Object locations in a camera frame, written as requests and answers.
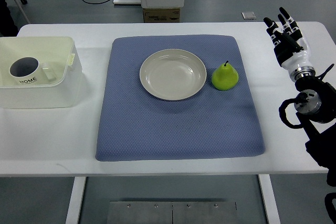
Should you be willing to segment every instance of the metal plate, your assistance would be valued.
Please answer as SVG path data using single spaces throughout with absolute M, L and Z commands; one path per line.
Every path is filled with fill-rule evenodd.
M 171 202 L 111 201 L 107 224 L 172 224 Z
M 110 202 L 107 224 L 141 223 L 238 224 L 238 219 L 235 202 Z
M 235 202 L 174 202 L 174 224 L 238 224 Z
M 253 20 L 253 19 L 257 19 L 256 15 L 254 14 L 254 12 L 244 12 L 242 13 L 242 16 L 244 18 L 244 20 Z

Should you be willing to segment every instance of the plastic bin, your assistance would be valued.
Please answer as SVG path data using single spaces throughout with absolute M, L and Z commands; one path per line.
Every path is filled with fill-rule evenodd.
M 9 74 L 13 62 L 34 57 L 47 62 L 56 80 L 20 86 Z M 0 38 L 0 106 L 10 109 L 65 108 L 75 102 L 82 66 L 70 37 Z

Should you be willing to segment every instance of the mug handle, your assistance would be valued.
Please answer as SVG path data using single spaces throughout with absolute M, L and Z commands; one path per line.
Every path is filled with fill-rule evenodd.
M 42 63 L 41 66 L 42 66 L 42 70 L 46 74 L 49 82 L 56 81 L 56 75 L 55 75 L 53 69 L 50 67 L 50 64 L 45 62 L 45 63 Z

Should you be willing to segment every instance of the blue mat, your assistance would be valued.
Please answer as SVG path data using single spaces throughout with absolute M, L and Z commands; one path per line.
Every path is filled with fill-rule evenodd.
M 163 101 L 141 85 L 139 70 L 151 54 L 178 48 L 196 54 L 207 80 L 196 95 Z M 239 73 L 228 91 L 212 86 L 226 60 Z M 113 42 L 101 111 L 96 159 L 199 159 L 257 156 L 265 151 L 236 40 L 221 35 L 118 38 Z

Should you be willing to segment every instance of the cardboard box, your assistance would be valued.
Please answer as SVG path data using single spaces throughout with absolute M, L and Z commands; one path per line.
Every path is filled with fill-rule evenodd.
M 179 23 L 180 8 L 143 9 L 144 23 Z

